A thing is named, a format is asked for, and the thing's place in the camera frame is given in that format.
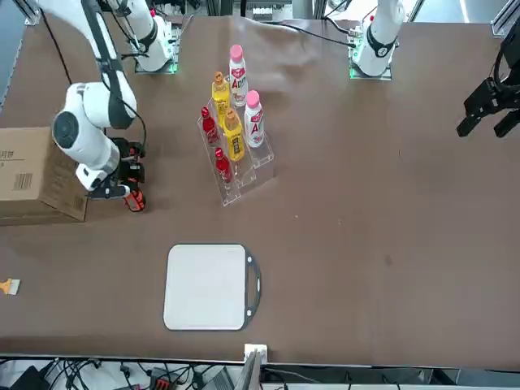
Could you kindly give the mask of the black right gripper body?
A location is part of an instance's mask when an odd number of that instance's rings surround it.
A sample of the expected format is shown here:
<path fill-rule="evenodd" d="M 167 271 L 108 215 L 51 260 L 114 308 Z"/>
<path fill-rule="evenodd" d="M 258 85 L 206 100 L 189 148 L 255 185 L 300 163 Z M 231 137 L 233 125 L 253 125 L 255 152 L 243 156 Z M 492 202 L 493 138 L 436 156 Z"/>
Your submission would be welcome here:
<path fill-rule="evenodd" d="M 139 161 L 145 157 L 145 147 L 136 141 L 128 141 L 122 137 L 111 139 L 119 150 L 119 164 L 116 169 L 116 175 L 119 179 L 124 178 L 124 161 Z"/>

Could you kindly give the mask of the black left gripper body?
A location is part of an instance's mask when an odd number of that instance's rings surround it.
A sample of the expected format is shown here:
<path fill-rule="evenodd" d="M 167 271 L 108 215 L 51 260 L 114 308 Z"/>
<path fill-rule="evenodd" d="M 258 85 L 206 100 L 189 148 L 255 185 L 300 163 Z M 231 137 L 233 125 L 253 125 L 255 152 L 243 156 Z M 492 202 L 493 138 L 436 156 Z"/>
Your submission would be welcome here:
<path fill-rule="evenodd" d="M 502 79 L 500 67 L 505 59 L 509 74 Z M 519 107 L 519 31 L 510 31 L 501 42 L 492 73 L 495 93 L 492 99 L 493 109 L 501 111 L 505 108 Z"/>

